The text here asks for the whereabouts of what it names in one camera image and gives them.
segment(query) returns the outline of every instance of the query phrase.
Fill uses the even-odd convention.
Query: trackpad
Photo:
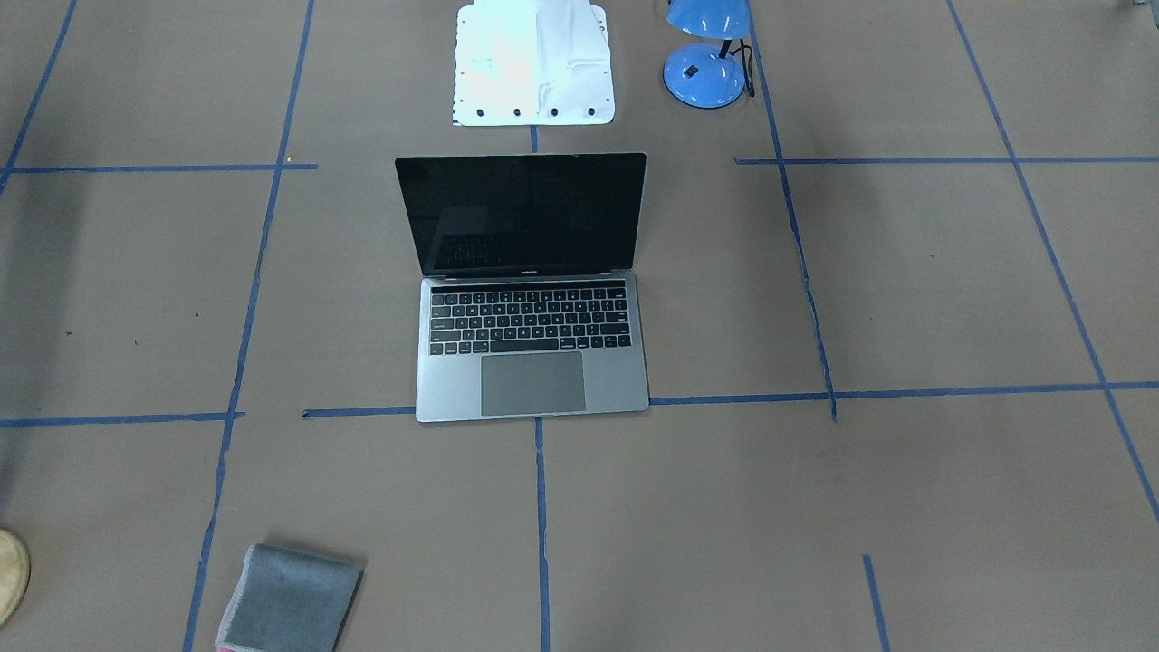
[[[583,354],[483,357],[483,416],[581,412]]]

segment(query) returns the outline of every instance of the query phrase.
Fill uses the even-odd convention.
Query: lamp shade
[[[672,0],[668,22],[693,36],[730,41],[749,34],[746,0]]]

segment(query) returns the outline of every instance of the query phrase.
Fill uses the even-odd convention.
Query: laptop keyboard
[[[624,280],[431,288],[431,356],[630,347]]]

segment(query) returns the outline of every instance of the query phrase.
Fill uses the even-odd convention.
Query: lamp base
[[[701,109],[719,109],[744,90],[744,68],[736,57],[720,58],[720,47],[693,43],[677,47],[664,61],[664,85],[677,100]]]

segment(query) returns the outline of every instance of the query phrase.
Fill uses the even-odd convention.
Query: blue tape line
[[[1159,501],[1156,500],[1156,493],[1151,488],[1151,481],[1147,479],[1146,471],[1143,469],[1143,463],[1135,450],[1135,442],[1131,441],[1131,434],[1127,430],[1127,423],[1123,420],[1123,416],[1118,410],[1118,404],[1115,402],[1115,395],[1111,391],[1110,384],[1107,382],[1107,375],[1103,373],[1102,365],[1099,362],[1099,356],[1094,351],[1094,344],[1091,342],[1091,336],[1087,334],[1086,324],[1083,322],[1083,315],[1079,312],[1078,302],[1074,300],[1074,294],[1071,292],[1070,283],[1066,281],[1066,276],[1063,273],[1063,266],[1058,262],[1058,256],[1055,254],[1055,247],[1050,243],[1050,236],[1047,234],[1047,227],[1042,221],[1042,215],[1038,213],[1038,204],[1034,200],[1034,195],[1030,192],[1030,185],[1027,183],[1026,174],[1022,171],[1022,164],[1019,162],[1018,155],[1014,153],[1014,146],[1011,142],[1009,134],[1006,132],[1003,118],[998,113],[998,104],[994,102],[994,97],[990,93],[990,86],[986,85],[986,79],[982,74],[982,67],[978,65],[978,59],[974,54],[974,47],[970,46],[970,39],[965,35],[965,28],[962,25],[962,20],[958,17],[957,9],[954,7],[954,0],[946,0],[946,5],[949,7],[950,16],[953,16],[954,24],[957,27],[957,34],[962,38],[962,45],[965,46],[965,53],[970,58],[970,65],[974,66],[974,73],[977,75],[978,83],[982,86],[982,91],[986,97],[986,103],[990,105],[990,112],[993,113],[994,124],[998,125],[998,132],[1001,134],[1003,144],[1006,146],[1006,152],[1009,154],[1011,164],[1014,166],[1019,184],[1022,186],[1022,195],[1026,197],[1027,204],[1030,206],[1030,214],[1034,215],[1034,222],[1038,227],[1038,236],[1042,239],[1042,243],[1047,248],[1047,254],[1050,257],[1050,264],[1055,269],[1055,274],[1058,277],[1058,284],[1062,286],[1063,294],[1066,296],[1066,302],[1071,307],[1071,315],[1074,317],[1074,324],[1078,325],[1079,336],[1083,338],[1083,345],[1087,350],[1087,356],[1091,358],[1091,365],[1094,367],[1095,375],[1099,378],[1099,384],[1102,387],[1103,396],[1107,398],[1107,405],[1110,408],[1110,413],[1115,418],[1115,424],[1118,426],[1118,434],[1123,439],[1123,445],[1127,447],[1127,453],[1130,456],[1131,464],[1135,467],[1135,472],[1139,478],[1139,483],[1143,485],[1143,493],[1146,496],[1147,503],[1151,505],[1151,514],[1154,517],[1156,522],[1159,523]]]
[[[544,418],[535,418],[535,497],[539,506],[539,647],[552,650],[552,605],[547,586],[547,481],[544,477]]]
[[[1020,163],[1151,163],[1159,156],[1018,156]],[[957,164],[957,163],[1009,163],[1009,156],[903,156],[903,157],[846,157],[846,159],[742,159],[734,156],[736,164]]]
[[[885,616],[881,610],[881,596],[877,594],[877,578],[873,572],[873,559],[868,555],[862,555],[861,563],[866,567],[866,581],[869,583],[869,599],[873,600],[873,615],[877,621],[877,638],[881,640],[881,652],[889,652],[889,632],[885,631]]]
[[[238,412],[235,418],[245,417]],[[112,417],[56,417],[46,419],[0,419],[0,428],[38,428],[49,426],[109,426],[123,424],[170,424],[174,422],[225,422],[225,412],[192,415],[124,415]]]
[[[1018,156],[1023,163],[1139,163],[1159,162],[1159,156]]]
[[[789,403],[797,401],[826,401],[825,393],[802,393],[787,395],[732,395],[732,396],[688,396],[653,398],[650,405],[716,405],[737,403]]]
[[[1108,383],[1113,390],[1159,390],[1159,381],[1131,381],[1125,383]],[[930,388],[912,390],[855,390],[833,393],[838,400],[888,400],[888,398],[928,398],[945,396],[997,396],[997,395],[1041,395],[1062,393],[1099,393],[1100,383],[1070,383],[1049,386],[993,386],[977,388]],[[794,403],[807,401],[828,401],[828,393],[789,393],[780,395],[708,395],[684,397],[653,397],[649,405],[730,405],[738,403]],[[334,417],[385,417],[395,415],[414,415],[415,406],[400,405],[392,408],[338,408],[305,410],[302,419],[327,419]]]
[[[249,288],[249,306],[246,308],[246,323],[241,335],[241,346],[238,352],[238,372],[234,376],[233,389],[229,393],[229,409],[225,420],[225,428],[221,434],[221,450],[218,454],[217,482],[213,488],[213,511],[210,514],[209,527],[205,528],[205,536],[202,540],[202,556],[197,564],[197,579],[194,583],[194,595],[189,606],[189,621],[185,624],[184,652],[191,652],[194,647],[194,633],[197,630],[197,617],[201,613],[202,592],[205,588],[205,572],[209,569],[210,551],[213,548],[213,530],[217,527],[218,508],[221,505],[221,488],[225,483],[225,456],[229,450],[229,442],[233,439],[233,413],[238,410],[238,401],[241,396],[241,382],[246,373],[246,357],[249,353],[249,339],[254,328],[254,314],[257,310],[257,294],[261,287],[262,259],[265,257],[265,247],[269,243],[270,225],[274,221],[274,210],[277,206],[278,189],[282,183],[282,170],[286,157],[286,146],[290,140],[290,125],[293,123],[293,109],[298,98],[298,85],[301,81],[301,69],[306,60],[306,45],[309,42],[309,25],[314,15],[314,0],[307,0],[306,19],[301,28],[301,42],[298,44],[298,63],[294,66],[293,82],[290,86],[290,100],[286,104],[285,119],[282,124],[282,140],[278,144],[278,157],[274,168],[274,181],[270,183],[270,198],[265,207],[265,221],[262,225],[262,240],[257,248],[257,262],[254,265],[254,279]]]
[[[395,408],[340,408],[331,410],[304,410],[302,419],[326,419],[330,417],[384,417],[392,415],[414,415],[415,406],[400,405]]]
[[[765,112],[768,116],[768,131],[773,137],[773,152],[777,154],[777,169],[781,176],[781,191],[785,193],[785,207],[789,214],[789,226],[793,228],[793,243],[801,259],[801,281],[804,284],[804,295],[809,300],[809,312],[812,316],[812,335],[817,342],[817,356],[821,359],[821,372],[825,380],[825,391],[829,394],[829,415],[837,422],[837,396],[833,394],[833,379],[829,373],[829,358],[825,356],[825,342],[821,337],[821,318],[817,315],[817,301],[812,296],[809,281],[809,264],[806,262],[804,244],[801,242],[801,229],[797,226],[796,208],[793,206],[793,190],[789,189],[789,175],[785,167],[785,155],[781,151],[781,138],[777,131],[777,116],[773,112],[773,101],[768,95],[768,80],[765,76],[765,63],[760,56],[760,43],[757,42],[757,24],[749,17],[749,36],[752,38],[752,54],[757,59],[757,72],[760,75],[760,91],[765,100]]]
[[[60,54],[60,47],[65,43],[65,35],[68,34],[68,24],[72,23],[73,12],[76,9],[76,0],[70,0],[68,10],[65,12],[65,20],[60,24],[60,32],[57,35],[57,43],[52,46],[52,54],[49,56],[49,63],[44,66],[44,74],[41,75],[41,82],[36,86],[36,93],[32,94],[32,101],[28,104],[28,112],[24,113],[24,122],[20,124],[20,132],[16,134],[16,141],[12,146],[12,153],[8,154],[8,163],[5,164],[5,169],[0,173],[0,195],[3,195],[3,189],[8,185],[8,178],[12,176],[12,168],[16,164],[16,157],[20,155],[21,147],[24,146],[24,138],[28,135],[28,127],[32,124],[32,115],[36,113],[36,107],[41,103],[41,96],[44,95],[44,87],[49,85],[49,75],[52,74],[52,68],[57,65],[57,57]]]
[[[138,173],[138,171],[270,171],[276,163],[226,163],[226,164],[100,164],[60,167],[15,167],[13,174],[64,174],[64,173]],[[318,163],[285,163],[282,169],[318,169]]]

